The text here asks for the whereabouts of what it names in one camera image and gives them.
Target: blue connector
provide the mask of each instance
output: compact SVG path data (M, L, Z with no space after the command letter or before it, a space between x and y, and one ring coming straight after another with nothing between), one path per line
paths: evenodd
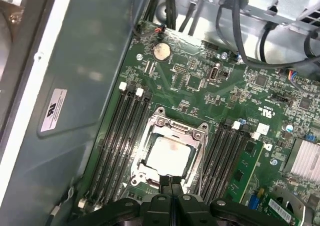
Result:
M306 135L305 139L311 142L315 142L317 140L316 136L314 135Z
M248 203L248 208L251 210L257 210L259 204L260 199L257 197L257 195L251 195L251 198Z

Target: black ram slot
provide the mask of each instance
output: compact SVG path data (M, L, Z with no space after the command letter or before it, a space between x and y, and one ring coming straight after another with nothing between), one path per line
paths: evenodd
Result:
M121 96L119 97L118 102L116 104L115 112L114 112L114 114L112 116L111 123L110 123L111 126L117 120L117 118L119 116L119 113L121 111L121 106L124 104L125 98L126 98L126 92L123 91L123 92L121 92ZM95 185L97 184L98 177L99 177L99 167L101 166L103 158L104 158L104 153L106 151L106 142L107 142L107 140L108 140L108 133L105 135L105 138L103 140L103 145L101 147L97 163L96 163L96 165L94 167L95 171L94 171L93 177L91 179L91 184L90 184L89 191L88 191L89 194L91 194L94 191Z
M201 197L205 203L224 195L249 138L248 132L234 130L229 124L219 125L203 166ZM198 192L199 187L198 182L194 193Z
M241 138L242 138L242 132L239 132L234 136L234 140L232 142L233 147L230 147L227 151L228 157L226 160L222 163L223 168L218 171L217 175L217 181L214 183L214 187L211 189L209 202L211 202L213 199L221 198L224 195L224 190L226 188L226 184L229 182L229 178L232 174L234 165L238 161L238 157L240 155L240 152L243 150L240 148L242 145Z
M120 170L120 174L117 178L117 181L116 181L116 185L112 191L112 198L111 200L113 202L119 200L119 198L117 198L117 195L115 195L116 193L116 190L119 189L121 187L121 183L122 183L122 179L124 177L124 174L126 172L126 169L127 169L127 165L130 161L130 158L131 158L131 155L132 155L132 152L133 152L133 149L135 147L135 144L136 144L136 141L138 139L138 136L139 136L139 133L137 132L141 132L141 130L144 128L143 127L143 122L145 122L146 118L148 117L148 108L149 108L149 103L151 101L151 94L149 92L147 92L144 96L144 99L143 99L143 108L142 108L142 111L141 113L137 114L136 116L136 121L137 121L137 124L136 124L136 127L133 127L133 129L137 129L137 130L132 130L131 133L130 133L130 137L129 137L129 141L128 141L128 150L127 150L127 153L125 155L125 160L124 160L124 163L122 164L122 167L121 167L121 170Z
M134 102L130 113L128 114L128 117L123 121L123 129L121 133L121 137L119 138L118 142L115 142L115 145L117 145L117 148L115 149L113 156L114 159L108 166L108 175L105 179L105 183L103 186L102 190L102 196L103 196L103 201L108 201L109 200L109 195L111 193L111 187L113 182L115 182L116 179L116 174L119 170L119 167L121 167L121 161L127 146L129 134L132 130L133 124L135 122L135 116L137 115L139 109L141 107L141 98L136 99Z
M99 194L99 185L101 182L101 179L103 178L103 175L106 171L105 165L107 163L108 157L110 155L110 152L112 151L112 148L110 147L111 142L116 136L117 131L119 130L119 127L121 126L120 122L122 121L122 118L126 116L128 113L128 107L131 105L131 102L133 101L133 95L134 95L134 88L130 87L126 91L125 99L122 105L117 106L119 108L119 113L116 115L115 120L112 121L112 124L110 124L108 132L106 134L106 141L104 144L104 152L101 157L101 162L96 168L96 173L98 174L96 181L94 182L93 188L90 191L89 198L97 198Z
M236 168L241 152L243 152L243 150L246 148L248 139L249 139L249 134L247 132L244 132L244 135L241 135L239 144L237 144L237 147L234 149L233 154L230 158L230 161L228 162L228 165L225 168L226 172L223 175L223 179L222 179L222 185L224 186L221 188L218 188L218 191L216 193L216 198L222 198L224 196L227 190L227 187L229 185L230 178Z
M106 185L106 181L109 178L110 166L113 164L114 153L117 150L118 141L122 135L123 128L125 127L124 121L126 120L128 115L130 115L131 113L133 102L136 102L134 92L128 93L127 97L129 100L123 109L123 114L121 115L121 117L119 117L119 120L117 120L116 126L113 129L113 132L111 134L112 137L110 138L109 141L107 141L107 144L106 144L106 147L109 150L106 155L104 163L101 165L101 177L97 187L96 194L94 196L94 199L96 201L100 201L102 197L102 193Z
M201 195L204 195L208 190L208 187L210 186L210 175L208 174L208 172L211 172L212 169L216 169L218 167L221 151L224 150L223 145L225 145L227 143L227 140L229 139L229 133L228 131L224 130L224 127L226 126L222 126L221 128L219 128L219 134L214 137L214 141L211 146L211 155L208 156L210 158L210 161L207 162L207 165L203 170Z
M208 177L208 181L204 189L201 191L202 198L205 202L209 200L210 194L212 193L212 188L215 186L215 183L219 183L216 181L220 176L222 168L224 167L223 163L225 163L226 157L228 156L227 153L230 146L232 145L233 136L234 132L226 132L224 140L221 141L221 143L218 143L221 150L217 152L216 159L212 164L213 167L210 167L205 174L206 177Z

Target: motherboard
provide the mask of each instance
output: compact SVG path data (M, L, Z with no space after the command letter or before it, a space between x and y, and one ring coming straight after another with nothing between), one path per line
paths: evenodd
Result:
M320 224L320 85L295 80L314 93L171 29L133 38L74 212L142 202L170 175L206 203L225 197L289 225Z

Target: capacitor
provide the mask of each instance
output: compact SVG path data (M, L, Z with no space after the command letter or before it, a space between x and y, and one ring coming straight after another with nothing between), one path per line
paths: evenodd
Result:
M283 124L282 125L282 130L287 131L288 133L292 133L294 131L294 126L292 124Z
M285 130L288 132L288 133L292 133L294 131L294 126L293 125L287 125L285 127Z

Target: black cable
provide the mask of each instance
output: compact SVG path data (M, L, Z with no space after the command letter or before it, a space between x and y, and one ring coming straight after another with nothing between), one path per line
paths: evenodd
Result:
M223 43L227 46L228 49L232 50L233 53L237 54L237 51L234 50L234 47L227 41L227 39L225 38L224 34L221 31L220 28L220 18L222 15L222 9L223 8L230 8L229 5L225 2L223 4L221 4L218 8L218 12L216 14L216 19L215 19L215 30L218 34L218 37L223 41Z
M191 19L192 17L192 14L194 12L194 10L196 9L196 4L191 2L190 5L189 5L189 8L188 8L188 11L187 11L187 14L185 15L185 19L184 21L182 22L180 28L179 28L179 32L183 32L189 22L189 20Z
M267 40L267 37L269 35L269 33L274 30L276 27L278 26L278 24L272 22L272 21L268 21L265 26L263 27L263 30L264 30L264 33L261 37L261 40L260 40L260 45L259 45L259 54L260 54L260 59L261 61L263 62L267 62L266 60L266 55L265 55L265 42Z
M151 2L151 9L150 9L149 18L148 18L148 20L151 22L154 20L154 16L155 16L155 12L156 12L158 3L159 3L159 0L154 0L153 2Z
M148 20L151 17L153 19L153 16L155 15L154 13L156 12L156 7L158 5L158 2L159 2L159 0L150 0L149 1L149 4L148 4L148 6L147 6L147 8L145 10L145 14L144 14L144 17L143 17L144 20Z
M170 10L171 10L171 17L172 17L172 29L176 29L176 19L177 19L177 8L175 4L176 0L170 0Z
M312 49L311 49L311 39L316 39L318 37L318 31L320 30L320 28L317 28L313 31L310 31L309 34L306 36L305 40L304 40L304 44L303 44L303 48L304 48L304 52L305 55L310 59L315 57L316 55L313 53ZM320 62L316 61L315 64L317 66L320 67Z
M241 8L241 0L233 0L233 9L232 9L232 27L233 27L233 35L236 42L236 46L238 48L239 54L241 55L243 62L250 67L259 68L259 69L279 69L279 68L292 68L292 67L302 67L309 63L314 63L320 60L320 56L305 59L298 62L293 63L285 63L285 64L267 64L262 62L253 62L247 58L246 51L244 48L244 43L242 39L241 33L241 25L240 25L240 8Z
M147 33L144 33L144 34L140 34L136 29L136 26L135 26L135 23L134 23L135 22L135 19L134 19L134 7L135 7L134 2L135 1L136 0L131 0L130 11L129 11L130 24L131 24L131 27L132 27L132 31L133 31L134 35L136 35L139 38L150 36L150 35L154 34L154 31L150 31L150 32L147 32Z
M166 12L166 26L168 28L173 27L173 17L172 17L172 4L171 4L171 0L165 0L166 4L165 4L165 12Z

